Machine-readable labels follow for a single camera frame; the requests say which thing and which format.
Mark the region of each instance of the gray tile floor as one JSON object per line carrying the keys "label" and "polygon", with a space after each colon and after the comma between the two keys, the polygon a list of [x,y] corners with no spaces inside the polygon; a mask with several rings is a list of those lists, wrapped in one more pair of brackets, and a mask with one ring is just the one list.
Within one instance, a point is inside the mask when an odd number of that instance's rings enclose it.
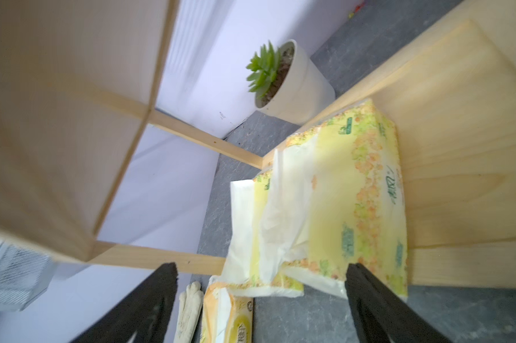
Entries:
{"label": "gray tile floor", "polygon": [[[367,1],[311,59],[340,96],[458,3],[460,0]],[[227,141],[263,156],[296,129],[255,112]],[[258,171],[220,156],[199,253],[227,255],[229,182],[253,178]],[[206,288],[208,277],[193,279]],[[253,341],[358,342],[345,300],[309,287],[305,293],[294,299],[256,298]],[[408,304],[454,342],[516,342],[516,290],[411,286]]]}

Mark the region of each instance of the green succulent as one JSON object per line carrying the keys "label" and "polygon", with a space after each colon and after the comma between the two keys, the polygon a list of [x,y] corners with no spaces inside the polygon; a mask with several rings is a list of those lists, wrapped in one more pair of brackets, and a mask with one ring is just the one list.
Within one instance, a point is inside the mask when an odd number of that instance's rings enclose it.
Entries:
{"label": "green succulent", "polygon": [[269,49],[266,45],[262,45],[260,48],[260,57],[257,53],[254,53],[254,57],[250,59],[250,64],[247,65],[247,69],[253,71],[247,78],[250,82],[249,92],[255,92],[259,97],[263,97],[269,90],[271,84],[277,77],[277,69],[281,63],[281,53],[279,49],[275,50],[271,42],[269,43]]}

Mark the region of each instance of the floral pattern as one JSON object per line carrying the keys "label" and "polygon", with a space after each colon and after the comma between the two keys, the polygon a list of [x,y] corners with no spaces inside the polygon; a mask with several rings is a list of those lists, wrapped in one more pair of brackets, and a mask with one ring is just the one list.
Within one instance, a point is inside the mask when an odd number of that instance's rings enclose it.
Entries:
{"label": "floral pattern", "polygon": [[293,278],[289,278],[282,273],[278,273],[273,281],[269,284],[264,283],[257,275],[250,276],[250,279],[243,284],[227,284],[227,288],[232,289],[248,289],[256,287],[279,287],[303,291],[303,285],[300,282],[294,280]]}
{"label": "floral pattern", "polygon": [[271,170],[268,170],[261,174],[256,175],[256,177],[253,178],[253,181],[254,182],[266,182],[266,184],[269,184],[270,179],[271,179]]}
{"label": "floral pattern", "polygon": [[[370,100],[341,112],[330,119],[325,120],[319,127],[338,126],[336,132],[339,139],[354,136],[351,143],[350,156],[354,161],[355,169],[364,176],[364,185],[356,195],[353,204],[353,215],[356,220],[355,227],[349,227],[345,222],[341,229],[341,252],[347,262],[359,262],[367,267],[391,290],[399,295],[406,294],[406,242],[381,241],[382,230],[385,224],[381,217],[382,199],[390,199],[395,205],[398,198],[397,191],[402,195],[402,178],[399,170],[400,158],[397,150],[397,138],[395,126],[382,114],[378,113]],[[294,137],[287,147],[302,144],[317,134],[315,128]],[[384,164],[382,156],[393,156],[397,166]],[[318,180],[314,175],[312,180],[313,190]],[[389,198],[381,196],[380,192],[388,192]],[[404,197],[398,205],[404,204]],[[385,244],[394,244],[390,249],[395,251],[395,264],[393,260],[385,267],[385,261],[381,258]],[[330,260],[318,258],[285,262],[286,267],[305,268],[310,272],[335,280],[345,278],[345,270]]]}
{"label": "floral pattern", "polygon": [[293,145],[302,145],[309,141],[310,138],[315,136],[319,132],[320,127],[312,127],[307,131],[298,132],[287,137],[286,147],[292,147]]}

